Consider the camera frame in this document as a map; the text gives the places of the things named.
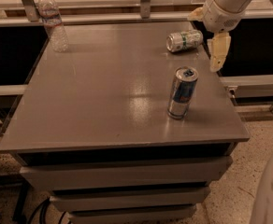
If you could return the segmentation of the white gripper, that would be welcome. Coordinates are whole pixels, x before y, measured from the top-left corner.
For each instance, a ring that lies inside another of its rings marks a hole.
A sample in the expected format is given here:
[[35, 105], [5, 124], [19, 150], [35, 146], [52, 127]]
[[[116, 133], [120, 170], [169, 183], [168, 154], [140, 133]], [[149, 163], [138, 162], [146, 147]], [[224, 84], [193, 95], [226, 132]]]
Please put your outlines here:
[[243, 11], [226, 11], [215, 0], [206, 0], [203, 7], [196, 8], [188, 15], [189, 21], [202, 21], [205, 28], [215, 34], [208, 40], [211, 72], [223, 68], [231, 44], [231, 36], [227, 32], [237, 27], [243, 14]]

